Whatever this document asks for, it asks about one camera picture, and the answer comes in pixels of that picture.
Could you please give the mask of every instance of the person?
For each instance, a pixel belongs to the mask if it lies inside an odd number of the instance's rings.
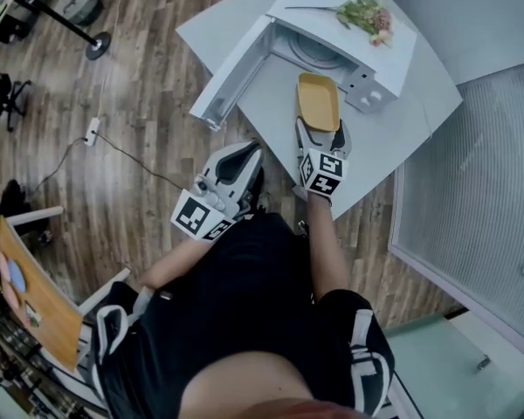
[[[374,415],[394,357],[369,302],[348,289],[329,200],[309,193],[307,220],[308,238],[257,212],[154,264],[145,312],[103,353],[96,386],[111,416]],[[118,284],[107,303],[129,312],[137,294]]]

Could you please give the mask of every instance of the power strip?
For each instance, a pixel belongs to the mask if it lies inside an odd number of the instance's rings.
[[[99,132],[99,124],[101,120],[97,117],[93,117],[89,123],[86,134],[86,145],[91,147],[95,144],[97,140],[97,133]]]

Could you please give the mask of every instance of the orange board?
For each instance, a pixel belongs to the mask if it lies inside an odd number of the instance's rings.
[[[26,329],[64,367],[73,371],[83,317],[30,254],[14,227],[0,218],[0,251],[16,262],[25,279],[25,292],[14,287],[19,308],[12,307]],[[27,319],[27,304],[40,317],[38,326]]]

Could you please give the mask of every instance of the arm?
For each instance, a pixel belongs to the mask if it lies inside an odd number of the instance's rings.
[[[319,301],[328,292],[348,288],[348,267],[335,234],[330,204],[324,197],[308,193],[311,276]]]
[[[181,277],[204,257],[214,242],[200,242],[191,237],[185,239],[141,277],[141,285],[157,290],[173,279]]]

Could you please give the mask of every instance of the floor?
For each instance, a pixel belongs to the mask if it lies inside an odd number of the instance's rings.
[[[238,110],[218,134],[188,115],[209,76],[175,28],[219,0],[102,1],[106,10],[89,32],[113,34],[110,57],[87,61],[84,41],[45,15],[26,40],[0,45],[0,72],[34,83],[16,131],[8,134],[0,122],[0,193],[11,178],[32,192],[97,115],[111,141],[184,187],[212,151],[257,136]],[[267,150],[265,175],[272,210],[294,225],[304,203]],[[392,194],[393,175],[337,221],[351,288],[371,301],[384,326],[459,307],[387,252]],[[169,222],[178,196],[103,140],[93,148],[76,143],[31,201],[65,208],[52,221],[54,243],[38,258],[75,300],[123,266],[138,278],[183,238]]]

